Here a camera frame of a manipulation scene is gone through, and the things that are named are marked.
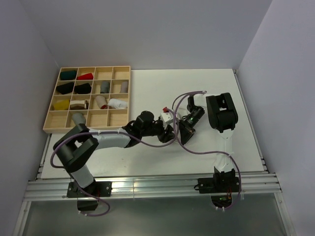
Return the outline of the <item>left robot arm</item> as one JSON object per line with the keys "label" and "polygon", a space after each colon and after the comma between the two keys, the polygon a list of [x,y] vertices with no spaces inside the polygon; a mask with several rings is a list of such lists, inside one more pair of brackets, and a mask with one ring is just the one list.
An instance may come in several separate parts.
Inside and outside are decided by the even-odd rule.
{"label": "left robot arm", "polygon": [[143,111],[136,120],[117,130],[92,130],[80,123],[72,128],[53,146],[51,165],[56,155],[61,161],[60,168],[75,180],[78,191],[84,196],[96,192],[96,180],[86,163],[94,151],[104,148],[131,148],[143,137],[156,136],[162,147],[171,144],[176,135],[170,125],[164,126],[161,118],[154,120],[153,113]]}

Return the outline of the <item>grey sock with black stripes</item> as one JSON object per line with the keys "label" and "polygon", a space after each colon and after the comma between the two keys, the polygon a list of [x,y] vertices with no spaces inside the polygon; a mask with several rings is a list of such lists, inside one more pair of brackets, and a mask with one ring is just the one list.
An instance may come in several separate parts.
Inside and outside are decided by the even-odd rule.
{"label": "grey sock with black stripes", "polygon": [[75,125],[86,123],[86,118],[84,117],[82,113],[74,113],[71,119]]}

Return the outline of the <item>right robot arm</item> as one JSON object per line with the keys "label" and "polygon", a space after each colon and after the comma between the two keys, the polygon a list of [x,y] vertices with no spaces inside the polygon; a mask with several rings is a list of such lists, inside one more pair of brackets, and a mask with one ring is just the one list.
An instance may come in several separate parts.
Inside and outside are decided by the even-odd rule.
{"label": "right robot arm", "polygon": [[204,114],[218,133],[217,144],[220,150],[211,151],[216,154],[214,174],[212,177],[199,178],[197,190],[201,193],[231,193],[237,192],[241,187],[241,180],[236,173],[239,168],[231,157],[232,135],[238,122],[238,114],[230,93],[220,95],[199,94],[201,101],[195,103],[195,94],[188,96],[187,110],[189,114],[179,122],[180,143],[185,145],[195,133],[194,126]]}

